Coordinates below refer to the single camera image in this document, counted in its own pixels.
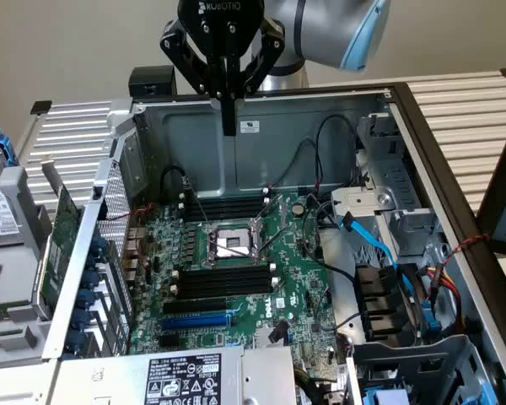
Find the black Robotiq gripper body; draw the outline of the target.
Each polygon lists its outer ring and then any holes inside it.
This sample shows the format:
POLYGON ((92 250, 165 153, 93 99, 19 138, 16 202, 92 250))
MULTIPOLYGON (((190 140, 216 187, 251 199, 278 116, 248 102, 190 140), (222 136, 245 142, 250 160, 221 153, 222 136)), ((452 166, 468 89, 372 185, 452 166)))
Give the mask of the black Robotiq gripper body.
POLYGON ((177 15, 205 57, 242 57, 264 19, 263 1, 179 1, 177 15))

